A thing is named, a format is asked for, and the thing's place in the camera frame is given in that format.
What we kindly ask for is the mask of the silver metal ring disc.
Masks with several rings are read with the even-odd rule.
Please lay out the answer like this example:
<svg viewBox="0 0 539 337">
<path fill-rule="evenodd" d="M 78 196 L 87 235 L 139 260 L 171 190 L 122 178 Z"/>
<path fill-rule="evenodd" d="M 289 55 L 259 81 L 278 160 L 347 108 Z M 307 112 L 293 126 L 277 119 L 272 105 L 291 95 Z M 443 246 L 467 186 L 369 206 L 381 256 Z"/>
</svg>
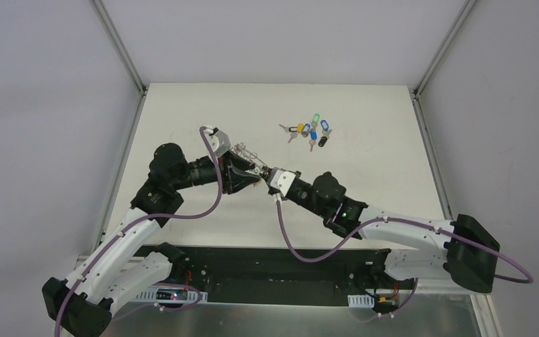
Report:
<svg viewBox="0 0 539 337">
<path fill-rule="evenodd" d="M 255 174 L 263 179 L 269 176 L 269 166 L 258 156 L 257 152 L 249 150 L 244 143 L 233 145 L 231 151 L 240 159 L 247 161 L 246 168 L 243 168 L 245 172 Z"/>
</svg>

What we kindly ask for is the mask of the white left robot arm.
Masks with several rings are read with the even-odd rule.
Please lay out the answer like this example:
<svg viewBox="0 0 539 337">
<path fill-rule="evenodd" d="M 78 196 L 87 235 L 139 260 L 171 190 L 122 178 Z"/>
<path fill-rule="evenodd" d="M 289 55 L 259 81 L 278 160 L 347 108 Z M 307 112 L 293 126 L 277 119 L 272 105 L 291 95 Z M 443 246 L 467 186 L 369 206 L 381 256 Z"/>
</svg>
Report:
<svg viewBox="0 0 539 337">
<path fill-rule="evenodd" d="M 144 185 L 111 234 L 64 279 L 50 278 L 42 287 L 54 336 L 100 336 L 118 311 L 142 290 L 161 282 L 177 284 L 186 265 L 175 248 L 158 245 L 143 262 L 123 271 L 134 253 L 171 220 L 196 220 L 211 214 L 224 194 L 234 194 L 265 177 L 267 165 L 242 146 L 216 138 L 204 142 L 208 154 L 187 161 L 181 147 L 166 143 L 156 148 Z M 180 215 L 181 190 L 215 183 L 212 205 L 200 213 Z"/>
</svg>

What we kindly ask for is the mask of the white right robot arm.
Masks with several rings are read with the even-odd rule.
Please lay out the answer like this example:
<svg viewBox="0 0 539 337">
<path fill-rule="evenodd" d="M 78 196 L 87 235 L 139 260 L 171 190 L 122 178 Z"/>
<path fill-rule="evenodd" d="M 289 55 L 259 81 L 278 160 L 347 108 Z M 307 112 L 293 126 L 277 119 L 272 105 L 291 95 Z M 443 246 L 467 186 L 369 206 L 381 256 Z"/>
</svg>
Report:
<svg viewBox="0 0 539 337">
<path fill-rule="evenodd" d="M 371 267 L 376 286 L 425 278 L 452 281 L 476 293 L 493 290 L 500 245 L 472 216 L 460 214 L 454 220 L 404 217 L 348 197 L 330 172 L 307 183 L 299 173 L 267 168 L 262 178 L 276 200 L 289 200 L 320 217 L 326 228 L 343 239 L 404 246 Z"/>
</svg>

